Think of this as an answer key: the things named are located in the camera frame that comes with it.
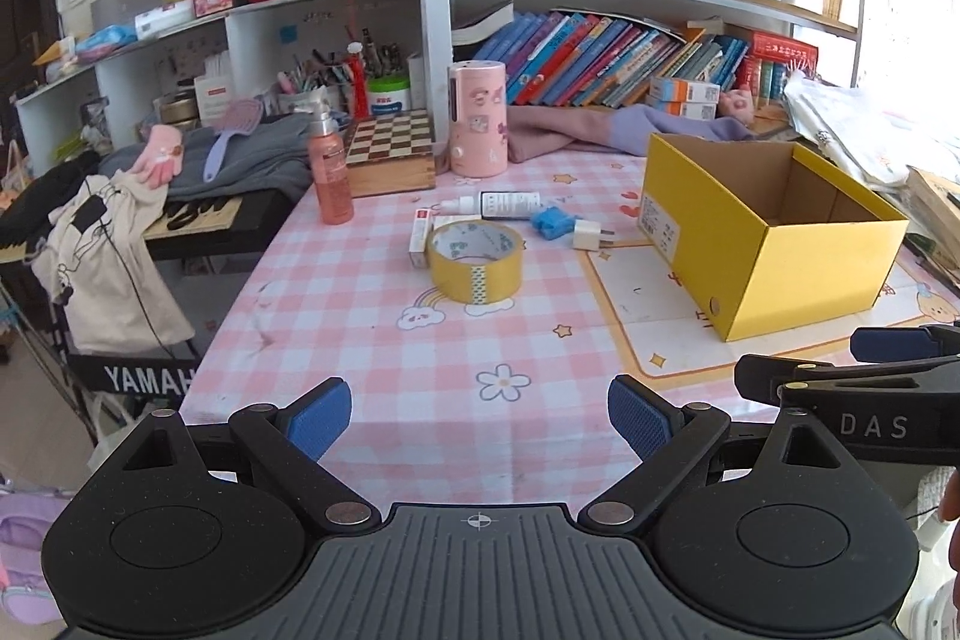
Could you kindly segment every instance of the cloud print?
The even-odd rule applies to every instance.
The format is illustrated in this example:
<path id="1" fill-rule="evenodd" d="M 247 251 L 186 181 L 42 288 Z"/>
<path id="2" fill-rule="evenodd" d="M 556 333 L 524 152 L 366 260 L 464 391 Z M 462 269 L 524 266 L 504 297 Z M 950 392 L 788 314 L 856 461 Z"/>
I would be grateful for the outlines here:
<path id="1" fill-rule="evenodd" d="M 499 313 L 501 310 L 511 310 L 513 307 L 514 300 L 501 299 L 490 304 L 467 304 L 464 306 L 464 312 L 470 317 L 483 317 L 491 313 Z"/>
<path id="2" fill-rule="evenodd" d="M 434 310 L 432 307 L 408 307 L 397 319 L 397 328 L 409 332 L 413 329 L 432 326 L 434 323 L 443 323 L 445 317 L 440 310 Z"/>

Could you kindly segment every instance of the yellow packing tape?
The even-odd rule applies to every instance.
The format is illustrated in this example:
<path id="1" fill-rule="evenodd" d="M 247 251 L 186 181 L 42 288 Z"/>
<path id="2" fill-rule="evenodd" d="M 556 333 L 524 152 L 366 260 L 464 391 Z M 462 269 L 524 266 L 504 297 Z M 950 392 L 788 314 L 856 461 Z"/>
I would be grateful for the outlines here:
<path id="1" fill-rule="evenodd" d="M 462 220 L 435 229 L 426 247 L 440 293 L 462 304 L 491 304 L 514 295 L 522 282 L 523 239 L 487 220 Z"/>

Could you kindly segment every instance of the yellow box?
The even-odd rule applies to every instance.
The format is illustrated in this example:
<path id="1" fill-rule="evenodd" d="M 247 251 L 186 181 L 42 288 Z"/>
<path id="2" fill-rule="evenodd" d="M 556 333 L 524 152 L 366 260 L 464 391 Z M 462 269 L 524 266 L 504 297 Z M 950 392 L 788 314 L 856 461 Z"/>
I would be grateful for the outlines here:
<path id="1" fill-rule="evenodd" d="M 800 145 L 650 140 L 640 229 L 723 340 L 871 309 L 906 224 Z"/>

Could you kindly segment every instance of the pink tumbler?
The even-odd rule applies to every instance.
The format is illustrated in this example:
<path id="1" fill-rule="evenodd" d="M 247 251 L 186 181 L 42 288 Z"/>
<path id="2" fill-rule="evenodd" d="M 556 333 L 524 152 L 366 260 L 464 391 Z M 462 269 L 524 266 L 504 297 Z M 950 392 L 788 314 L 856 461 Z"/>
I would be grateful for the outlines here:
<path id="1" fill-rule="evenodd" d="M 450 169 L 462 177 L 507 170 L 506 68 L 498 61 L 450 67 Z"/>

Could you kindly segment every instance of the purple bag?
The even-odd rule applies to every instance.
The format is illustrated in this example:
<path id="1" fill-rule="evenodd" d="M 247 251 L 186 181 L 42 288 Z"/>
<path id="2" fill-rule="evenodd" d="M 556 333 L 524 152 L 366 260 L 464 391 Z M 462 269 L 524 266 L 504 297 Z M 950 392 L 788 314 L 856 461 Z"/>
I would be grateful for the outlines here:
<path id="1" fill-rule="evenodd" d="M 0 606 L 21 624 L 61 617 L 40 569 L 40 546 L 69 501 L 51 493 L 0 489 Z"/>

